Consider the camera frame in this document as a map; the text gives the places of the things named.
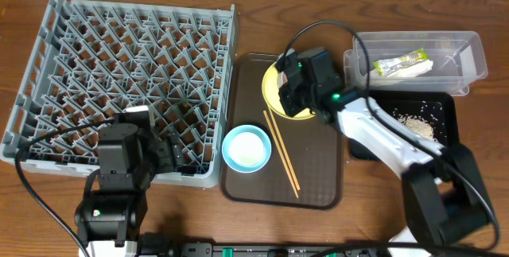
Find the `white bowl with rice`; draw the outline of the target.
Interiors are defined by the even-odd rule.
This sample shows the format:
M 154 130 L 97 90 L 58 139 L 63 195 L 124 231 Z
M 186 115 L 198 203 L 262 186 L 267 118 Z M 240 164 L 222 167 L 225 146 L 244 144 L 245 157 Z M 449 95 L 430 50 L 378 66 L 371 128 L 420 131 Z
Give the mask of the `white bowl with rice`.
M 284 72 L 279 72 L 277 76 L 277 86 L 281 88 L 288 82 L 288 78 Z

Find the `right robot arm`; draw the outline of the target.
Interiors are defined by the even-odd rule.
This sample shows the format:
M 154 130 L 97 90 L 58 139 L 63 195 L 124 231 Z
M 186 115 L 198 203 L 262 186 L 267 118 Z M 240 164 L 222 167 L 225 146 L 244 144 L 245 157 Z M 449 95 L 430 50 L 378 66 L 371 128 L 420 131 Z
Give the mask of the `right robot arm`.
M 407 231 L 415 241 L 450 245 L 488 224 L 499 227 L 469 148 L 423 138 L 388 115 L 366 91 L 346 88 L 324 48 L 287 49 L 275 67 L 286 115 L 309 110 L 398 175 Z

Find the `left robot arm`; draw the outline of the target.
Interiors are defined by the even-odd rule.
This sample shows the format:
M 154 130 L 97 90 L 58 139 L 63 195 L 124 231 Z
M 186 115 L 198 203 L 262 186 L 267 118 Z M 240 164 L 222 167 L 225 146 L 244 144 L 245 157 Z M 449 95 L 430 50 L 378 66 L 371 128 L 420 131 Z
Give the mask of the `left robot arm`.
M 161 138 L 147 107 L 115 115 L 99 131 L 99 168 L 86 180 L 75 213 L 82 256 L 176 256 L 157 233 L 140 232 L 146 191 L 159 173 L 174 173 L 185 159 L 175 134 Z

